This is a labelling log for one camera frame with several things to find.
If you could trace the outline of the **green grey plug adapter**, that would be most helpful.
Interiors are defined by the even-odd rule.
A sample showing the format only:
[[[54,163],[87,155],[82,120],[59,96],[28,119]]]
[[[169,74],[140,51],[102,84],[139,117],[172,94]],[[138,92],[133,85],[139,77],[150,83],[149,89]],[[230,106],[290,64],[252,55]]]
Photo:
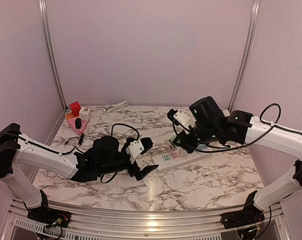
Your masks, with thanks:
[[[169,138],[169,143],[173,146],[176,146],[176,142],[177,142],[177,137],[176,136],[172,136]]]

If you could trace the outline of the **white multicolour power strip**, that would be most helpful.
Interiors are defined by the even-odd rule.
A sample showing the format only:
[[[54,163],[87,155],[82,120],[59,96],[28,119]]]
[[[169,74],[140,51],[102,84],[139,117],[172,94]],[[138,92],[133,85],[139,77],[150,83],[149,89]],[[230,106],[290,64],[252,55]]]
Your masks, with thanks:
[[[152,160],[154,164],[158,165],[156,171],[158,173],[163,173],[168,170],[176,169],[209,158],[211,155],[211,153],[202,152],[187,153],[183,149],[178,149],[153,156]]]

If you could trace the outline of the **black power adapter with cable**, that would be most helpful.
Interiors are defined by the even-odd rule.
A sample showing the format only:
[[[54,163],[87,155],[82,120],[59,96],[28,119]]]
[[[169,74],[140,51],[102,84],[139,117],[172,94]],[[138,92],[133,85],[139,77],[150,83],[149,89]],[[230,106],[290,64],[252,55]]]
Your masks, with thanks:
[[[84,140],[84,122],[79,117],[67,119],[68,126],[77,134],[77,136],[68,139],[65,144],[68,144],[72,139],[78,139],[78,145],[81,146]]]

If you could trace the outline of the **white cube socket adapter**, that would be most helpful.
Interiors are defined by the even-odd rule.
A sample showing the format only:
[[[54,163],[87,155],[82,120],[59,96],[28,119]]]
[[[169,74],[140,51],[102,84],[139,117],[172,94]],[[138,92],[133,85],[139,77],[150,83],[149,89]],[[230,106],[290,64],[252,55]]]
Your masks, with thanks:
[[[89,121],[91,117],[91,109],[90,107],[81,107],[79,111],[79,118],[82,119],[83,121]]]

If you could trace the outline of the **pink triangular power strip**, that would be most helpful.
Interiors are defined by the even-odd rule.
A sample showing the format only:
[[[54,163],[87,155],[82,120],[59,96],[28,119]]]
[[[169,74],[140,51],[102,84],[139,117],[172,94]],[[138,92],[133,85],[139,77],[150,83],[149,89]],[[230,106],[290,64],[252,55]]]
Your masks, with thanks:
[[[68,126],[79,136],[84,134],[88,125],[88,121],[84,121],[78,117],[69,118],[67,123]]]

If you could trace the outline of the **orange power strip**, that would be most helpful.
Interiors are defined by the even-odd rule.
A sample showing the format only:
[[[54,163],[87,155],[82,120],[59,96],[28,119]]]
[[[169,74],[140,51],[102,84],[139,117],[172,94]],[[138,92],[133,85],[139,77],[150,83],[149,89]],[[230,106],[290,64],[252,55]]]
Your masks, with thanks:
[[[66,118],[66,119],[70,119],[70,118],[73,118],[73,117],[74,117],[74,115],[73,115],[72,112],[69,112],[69,113],[66,113],[66,114],[65,114],[65,118]]]

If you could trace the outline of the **red cube socket adapter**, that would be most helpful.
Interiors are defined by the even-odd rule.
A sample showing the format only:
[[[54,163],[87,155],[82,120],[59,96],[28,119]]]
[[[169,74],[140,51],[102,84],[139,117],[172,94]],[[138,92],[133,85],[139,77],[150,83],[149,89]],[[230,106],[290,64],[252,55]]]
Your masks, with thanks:
[[[81,110],[81,105],[78,101],[72,102],[69,104],[71,113],[73,114],[73,116],[79,116],[79,112]]]

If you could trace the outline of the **blue small plug adapter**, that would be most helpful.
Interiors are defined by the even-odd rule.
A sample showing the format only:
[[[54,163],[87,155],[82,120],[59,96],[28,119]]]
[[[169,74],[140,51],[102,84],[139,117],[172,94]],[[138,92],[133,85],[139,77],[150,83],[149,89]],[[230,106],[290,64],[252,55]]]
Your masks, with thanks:
[[[206,151],[208,147],[205,144],[200,144],[197,147],[197,150]]]

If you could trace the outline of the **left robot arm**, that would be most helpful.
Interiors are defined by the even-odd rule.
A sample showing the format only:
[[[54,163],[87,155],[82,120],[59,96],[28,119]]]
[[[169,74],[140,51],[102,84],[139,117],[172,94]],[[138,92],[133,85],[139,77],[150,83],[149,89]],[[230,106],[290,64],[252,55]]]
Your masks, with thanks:
[[[118,139],[105,135],[96,139],[86,152],[75,147],[62,152],[29,138],[18,124],[12,123],[0,131],[0,180],[23,201],[29,219],[65,228],[70,212],[50,208],[47,195],[31,183],[19,164],[48,170],[77,183],[102,180],[107,174],[115,176],[121,171],[128,171],[140,181],[158,167],[155,164],[140,168],[136,162],[152,146],[149,137],[129,137],[119,148]]]

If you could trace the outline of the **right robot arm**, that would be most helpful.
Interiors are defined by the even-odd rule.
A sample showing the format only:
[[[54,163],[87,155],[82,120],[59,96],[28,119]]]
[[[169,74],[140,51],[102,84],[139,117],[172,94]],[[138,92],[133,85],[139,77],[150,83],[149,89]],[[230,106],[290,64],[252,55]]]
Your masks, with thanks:
[[[221,215],[224,228],[231,229],[263,221],[264,210],[302,189],[302,131],[287,128],[278,121],[266,121],[261,116],[235,110],[229,115],[220,109],[211,96],[189,106],[192,117],[180,110],[167,113],[176,133],[173,145],[188,153],[200,151],[199,145],[219,142],[223,147],[214,153],[228,152],[257,144],[297,158],[295,164],[280,178],[263,189],[250,193],[242,210]]]

